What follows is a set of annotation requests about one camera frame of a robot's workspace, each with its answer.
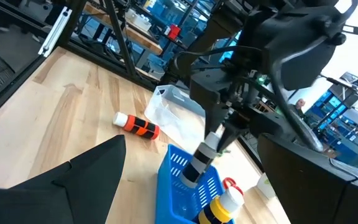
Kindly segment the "yellow paint bottle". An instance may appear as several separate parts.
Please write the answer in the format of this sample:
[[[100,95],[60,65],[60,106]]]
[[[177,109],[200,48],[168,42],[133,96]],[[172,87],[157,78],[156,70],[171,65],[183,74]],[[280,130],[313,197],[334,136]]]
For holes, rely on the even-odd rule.
[[[230,186],[201,209],[194,217],[196,224],[227,224],[244,204],[243,194],[238,187]]]

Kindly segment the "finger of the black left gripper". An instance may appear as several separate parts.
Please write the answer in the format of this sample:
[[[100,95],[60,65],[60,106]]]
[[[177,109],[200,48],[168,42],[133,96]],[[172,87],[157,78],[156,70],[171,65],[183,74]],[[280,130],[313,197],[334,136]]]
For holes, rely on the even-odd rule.
[[[218,152],[222,152],[234,140],[248,128],[252,115],[245,113],[221,113],[218,116],[219,122],[224,126],[224,131],[218,143]]]
[[[213,104],[205,107],[205,136],[210,132],[216,132],[227,116],[228,106]]]

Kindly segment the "wooden workbench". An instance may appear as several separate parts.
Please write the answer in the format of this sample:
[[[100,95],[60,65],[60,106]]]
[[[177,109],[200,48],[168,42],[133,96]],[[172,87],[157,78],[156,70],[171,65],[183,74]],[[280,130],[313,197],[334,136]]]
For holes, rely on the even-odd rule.
[[[109,16],[104,10],[97,6],[97,3],[87,2],[83,11],[87,15],[94,16],[102,25],[113,29]],[[158,41],[152,37],[150,32],[142,30],[131,21],[126,22],[126,27],[122,30],[122,33],[124,37],[128,37],[129,40],[143,46],[146,50],[155,55],[160,55],[163,51]]]

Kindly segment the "grey black paint bottle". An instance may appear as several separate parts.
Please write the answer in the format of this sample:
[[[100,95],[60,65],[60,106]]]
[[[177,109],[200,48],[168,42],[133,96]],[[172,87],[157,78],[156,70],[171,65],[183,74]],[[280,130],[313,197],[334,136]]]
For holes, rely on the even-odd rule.
[[[199,144],[191,161],[180,174],[180,180],[187,187],[194,189],[201,178],[218,156],[217,146],[220,137],[215,132],[210,132],[205,140]]]

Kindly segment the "orange paint bottle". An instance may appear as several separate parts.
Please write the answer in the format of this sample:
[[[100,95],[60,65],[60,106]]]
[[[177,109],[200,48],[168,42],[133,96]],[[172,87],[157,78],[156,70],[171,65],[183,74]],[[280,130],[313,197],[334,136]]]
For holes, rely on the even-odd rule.
[[[142,138],[156,139],[160,134],[160,127],[133,115],[117,112],[113,118],[113,124],[122,127],[123,130],[136,134]]]

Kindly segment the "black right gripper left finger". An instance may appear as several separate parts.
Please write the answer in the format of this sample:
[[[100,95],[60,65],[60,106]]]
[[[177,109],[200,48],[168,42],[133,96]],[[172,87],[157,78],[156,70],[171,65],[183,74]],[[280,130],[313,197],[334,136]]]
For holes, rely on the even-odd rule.
[[[0,224],[105,224],[126,158],[123,135],[8,189]]]

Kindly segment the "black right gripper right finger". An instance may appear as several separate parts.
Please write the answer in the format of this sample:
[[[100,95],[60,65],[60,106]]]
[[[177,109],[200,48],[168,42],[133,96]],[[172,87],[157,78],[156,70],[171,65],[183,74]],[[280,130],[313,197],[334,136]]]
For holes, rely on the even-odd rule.
[[[358,168],[271,134],[257,150],[291,224],[358,224]]]

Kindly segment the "black aluminium table frame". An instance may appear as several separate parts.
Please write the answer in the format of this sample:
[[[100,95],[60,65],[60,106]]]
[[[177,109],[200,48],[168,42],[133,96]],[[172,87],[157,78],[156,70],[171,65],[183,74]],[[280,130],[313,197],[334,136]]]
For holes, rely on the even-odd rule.
[[[40,22],[19,10],[19,8],[11,2],[18,2],[22,0],[0,0],[0,19],[7,20],[8,23],[19,26],[26,32],[39,35],[46,38],[48,34],[42,30],[44,22]],[[0,85],[0,108],[6,104],[6,101],[21,87],[24,82],[30,77],[30,72],[34,72],[40,68],[43,62],[52,58],[53,53],[57,53],[61,47],[65,50],[73,50],[80,56],[90,62],[94,62],[111,72],[116,72],[119,76],[124,77],[131,82],[140,84],[148,90],[157,86],[155,78],[147,78],[146,76],[135,71],[135,62],[132,59],[131,51],[128,49],[129,41],[124,40],[122,30],[126,27],[125,23],[119,24],[118,14],[123,14],[126,5],[121,0],[103,0],[105,9],[104,11],[109,16],[116,39],[121,48],[121,53],[112,53],[108,56],[105,52],[98,52],[95,49],[87,46],[86,44],[74,40],[70,37],[74,33],[75,28],[78,26],[81,16],[86,16],[83,12],[85,4],[90,0],[52,0],[63,1],[64,7],[72,10],[71,16],[60,35],[56,45],[54,46],[51,54],[45,58],[41,55],[36,56],[30,63],[23,67],[18,72],[15,72],[10,65],[5,64],[0,68],[0,75],[10,74],[10,77]]]

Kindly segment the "person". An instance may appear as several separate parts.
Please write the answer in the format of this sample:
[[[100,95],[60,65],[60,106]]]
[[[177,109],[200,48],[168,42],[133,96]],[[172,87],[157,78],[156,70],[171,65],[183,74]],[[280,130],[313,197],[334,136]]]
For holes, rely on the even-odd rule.
[[[301,119],[305,117],[302,107],[304,107],[306,101],[303,98],[300,98],[295,104],[289,104],[289,108],[294,111]]]

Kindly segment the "clear plastic container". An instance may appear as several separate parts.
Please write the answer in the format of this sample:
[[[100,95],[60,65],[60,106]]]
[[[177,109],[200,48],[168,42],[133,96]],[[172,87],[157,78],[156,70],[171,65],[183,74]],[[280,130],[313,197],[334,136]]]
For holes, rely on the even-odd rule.
[[[190,154],[204,140],[204,109],[174,85],[157,86],[144,114],[178,147]]]

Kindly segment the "small red box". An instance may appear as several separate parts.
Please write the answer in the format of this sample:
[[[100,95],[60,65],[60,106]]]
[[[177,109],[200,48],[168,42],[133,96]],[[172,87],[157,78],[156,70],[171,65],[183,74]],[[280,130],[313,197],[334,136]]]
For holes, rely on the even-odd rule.
[[[167,37],[171,40],[175,40],[181,32],[181,29],[176,24],[171,24],[167,30]]]

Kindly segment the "silver aluminium extrusion piece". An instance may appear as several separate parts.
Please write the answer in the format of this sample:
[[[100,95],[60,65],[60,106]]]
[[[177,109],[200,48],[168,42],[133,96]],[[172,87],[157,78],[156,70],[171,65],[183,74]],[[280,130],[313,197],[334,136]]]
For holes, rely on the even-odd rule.
[[[57,18],[50,32],[48,33],[48,36],[45,38],[45,41],[43,42],[38,52],[39,55],[47,58],[51,54],[54,46],[56,45],[71,16],[71,13],[72,10],[67,8],[66,6],[62,9],[59,17]]]

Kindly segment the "blue plastic basket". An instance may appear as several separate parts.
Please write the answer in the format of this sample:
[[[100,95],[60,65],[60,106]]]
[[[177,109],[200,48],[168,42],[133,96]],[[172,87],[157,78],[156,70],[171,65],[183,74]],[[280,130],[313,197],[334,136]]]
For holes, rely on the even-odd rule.
[[[226,191],[214,166],[208,167],[194,189],[184,185],[180,174],[192,157],[179,147],[168,145],[158,170],[155,224],[196,224],[193,219],[201,209]],[[235,224],[239,210],[227,224]]]

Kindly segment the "red handled scissors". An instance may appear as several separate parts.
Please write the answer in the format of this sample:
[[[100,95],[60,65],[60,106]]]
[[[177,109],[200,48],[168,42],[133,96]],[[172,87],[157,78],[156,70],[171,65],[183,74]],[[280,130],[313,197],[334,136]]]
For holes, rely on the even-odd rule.
[[[223,183],[223,188],[224,188],[225,190],[227,190],[229,187],[233,187],[233,188],[235,188],[237,191],[239,191],[239,193],[240,193],[241,195],[244,194],[244,192],[242,191],[242,189],[241,189],[239,186],[237,186],[237,183],[236,183],[236,181],[235,181],[233,178],[231,178],[231,177],[226,177],[226,178],[223,179],[222,183]]]

